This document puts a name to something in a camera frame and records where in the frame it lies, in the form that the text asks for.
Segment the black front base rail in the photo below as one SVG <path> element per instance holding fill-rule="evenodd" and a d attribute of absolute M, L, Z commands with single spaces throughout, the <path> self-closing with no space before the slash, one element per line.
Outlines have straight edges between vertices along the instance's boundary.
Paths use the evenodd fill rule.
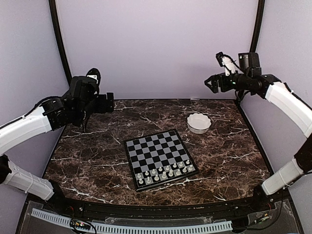
<path fill-rule="evenodd" d="M 72 216 L 86 220 L 104 220 L 109 217 L 130 218 L 130 219 L 179 219 L 212 216 L 213 218 L 239 219 L 247 215 L 269 210 L 277 206 L 275 202 L 282 199 L 290 199 L 290 193 L 287 189 L 280 190 L 267 198 L 257 197 L 241 198 L 232 201 L 223 201 L 217 203 L 206 203 L 197 205 L 178 205 L 178 206 L 130 206 L 114 205 L 89 201 L 76 200 L 72 198 L 60 198 L 54 203 L 46 203 L 34 195 L 28 195 L 26 204 L 35 202 L 43 208 L 53 211 L 60 215 Z"/>

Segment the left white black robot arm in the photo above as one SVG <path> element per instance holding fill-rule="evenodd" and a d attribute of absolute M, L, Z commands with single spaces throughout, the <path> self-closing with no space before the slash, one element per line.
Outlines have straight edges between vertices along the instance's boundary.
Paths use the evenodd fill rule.
<path fill-rule="evenodd" d="M 11 161 L 6 153 L 34 137 L 58 130 L 68 124 L 86 130 L 92 114 L 111 113 L 114 94 L 99 93 L 100 71 L 92 68 L 85 76 L 71 79 L 68 91 L 62 96 L 40 100 L 26 114 L 0 127 L 0 182 L 48 201 L 57 212 L 69 208 L 59 185 L 40 178 Z"/>

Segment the white chess king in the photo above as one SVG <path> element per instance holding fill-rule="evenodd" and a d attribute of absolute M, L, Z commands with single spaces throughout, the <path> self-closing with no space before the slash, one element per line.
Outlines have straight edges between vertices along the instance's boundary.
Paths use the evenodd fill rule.
<path fill-rule="evenodd" d="M 174 171 L 171 169 L 168 173 L 168 177 L 172 178 L 174 176 Z"/>

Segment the white scalloped bowl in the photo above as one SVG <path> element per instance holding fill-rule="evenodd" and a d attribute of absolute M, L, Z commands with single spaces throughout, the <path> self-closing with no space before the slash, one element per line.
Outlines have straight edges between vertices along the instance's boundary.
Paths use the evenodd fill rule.
<path fill-rule="evenodd" d="M 211 124 L 211 119 L 203 113 L 194 113 L 187 117 L 188 129 L 195 134 L 206 133 Z"/>

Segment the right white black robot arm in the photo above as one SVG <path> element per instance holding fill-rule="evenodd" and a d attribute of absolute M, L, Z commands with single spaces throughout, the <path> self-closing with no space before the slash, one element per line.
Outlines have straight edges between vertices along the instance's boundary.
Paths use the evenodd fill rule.
<path fill-rule="evenodd" d="M 215 57 L 224 72 L 205 80 L 205 85 L 213 93 L 234 90 L 257 95 L 280 110 L 284 123 L 303 135 L 304 142 L 293 158 L 256 187 L 256 195 L 249 200 L 249 208 L 258 212 L 267 205 L 268 196 L 311 173 L 312 109 L 285 82 L 272 74 L 262 73 L 258 53 L 240 53 L 238 62 L 223 52 L 217 53 Z"/>

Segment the right black frame post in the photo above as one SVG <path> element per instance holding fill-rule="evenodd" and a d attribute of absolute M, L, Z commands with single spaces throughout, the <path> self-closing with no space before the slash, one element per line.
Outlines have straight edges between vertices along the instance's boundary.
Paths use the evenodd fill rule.
<path fill-rule="evenodd" d="M 255 24 L 254 24 L 254 29 L 253 29 L 253 36 L 252 36 L 251 45 L 249 49 L 249 52 L 251 53 L 255 53 L 257 49 L 264 9 L 265 9 L 265 0 L 258 0 L 257 12 L 255 16 Z"/>

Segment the black and white chessboard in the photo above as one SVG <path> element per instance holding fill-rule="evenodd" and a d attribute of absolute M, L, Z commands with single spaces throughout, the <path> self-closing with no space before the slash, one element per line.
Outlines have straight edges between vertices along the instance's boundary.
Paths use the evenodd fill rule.
<path fill-rule="evenodd" d="M 152 189 L 199 173 L 198 167 L 176 129 L 128 139 L 123 144 L 137 192 Z M 181 168 L 179 167 L 180 162 L 183 162 L 183 167 Z M 190 165 L 193 166 L 192 171 L 188 170 Z M 169 170 L 172 169 L 174 171 L 172 178 L 168 177 L 169 170 L 165 170 L 166 166 L 170 166 Z M 182 170 L 185 166 L 187 167 L 187 172 L 184 173 Z M 178 169 L 180 169 L 181 175 L 176 175 Z M 167 173 L 167 179 L 161 177 L 164 171 Z M 144 181 L 143 184 L 139 184 L 140 178 L 137 177 L 137 174 L 141 174 L 141 178 Z M 156 175 L 159 176 L 158 181 L 154 180 Z M 151 183 L 146 183 L 147 177 L 150 178 Z"/>

